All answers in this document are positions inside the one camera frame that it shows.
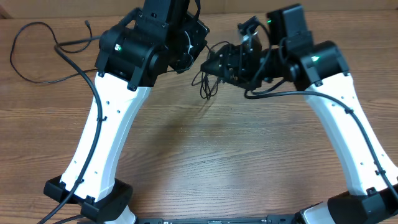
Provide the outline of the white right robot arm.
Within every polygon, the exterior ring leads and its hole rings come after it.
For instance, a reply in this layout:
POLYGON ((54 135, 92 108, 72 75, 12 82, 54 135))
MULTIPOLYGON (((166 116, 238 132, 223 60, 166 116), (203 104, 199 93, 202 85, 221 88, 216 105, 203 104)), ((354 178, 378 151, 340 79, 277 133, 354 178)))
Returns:
POLYGON ((301 4, 238 25, 240 45, 212 53, 201 71, 243 88, 250 100, 280 95, 295 86, 314 110, 340 160, 346 192, 293 215, 270 215, 267 223, 379 223, 397 215, 397 166, 380 145, 354 88, 349 66, 331 41, 314 43, 301 4), (269 40, 263 49, 257 28, 269 40))

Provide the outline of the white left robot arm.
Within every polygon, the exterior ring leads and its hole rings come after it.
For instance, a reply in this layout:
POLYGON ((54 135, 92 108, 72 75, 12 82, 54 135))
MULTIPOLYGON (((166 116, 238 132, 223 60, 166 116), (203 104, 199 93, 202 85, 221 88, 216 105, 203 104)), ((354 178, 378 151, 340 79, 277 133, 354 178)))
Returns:
POLYGON ((44 194, 60 206, 74 203, 91 223, 135 223, 132 187, 116 168, 127 135, 158 76, 190 69, 209 32, 189 0, 146 0, 99 37, 90 112, 65 172, 44 194))

